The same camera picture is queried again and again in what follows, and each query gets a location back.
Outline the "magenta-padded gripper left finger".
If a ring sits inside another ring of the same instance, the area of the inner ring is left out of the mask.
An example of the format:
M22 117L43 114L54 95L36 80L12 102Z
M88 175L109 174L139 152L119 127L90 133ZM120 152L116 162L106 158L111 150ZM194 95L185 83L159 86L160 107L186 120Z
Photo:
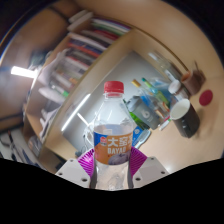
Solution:
M94 150L88 150L77 159L68 159L56 172L56 176L83 188L94 189L97 180L96 168L94 166Z

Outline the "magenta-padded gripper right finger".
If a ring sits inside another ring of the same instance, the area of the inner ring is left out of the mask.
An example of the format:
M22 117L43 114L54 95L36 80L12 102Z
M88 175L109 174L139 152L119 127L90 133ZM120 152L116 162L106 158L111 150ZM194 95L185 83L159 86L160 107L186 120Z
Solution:
M167 176L169 172L152 156L147 157L136 148L131 149L128 165L128 187L140 188Z

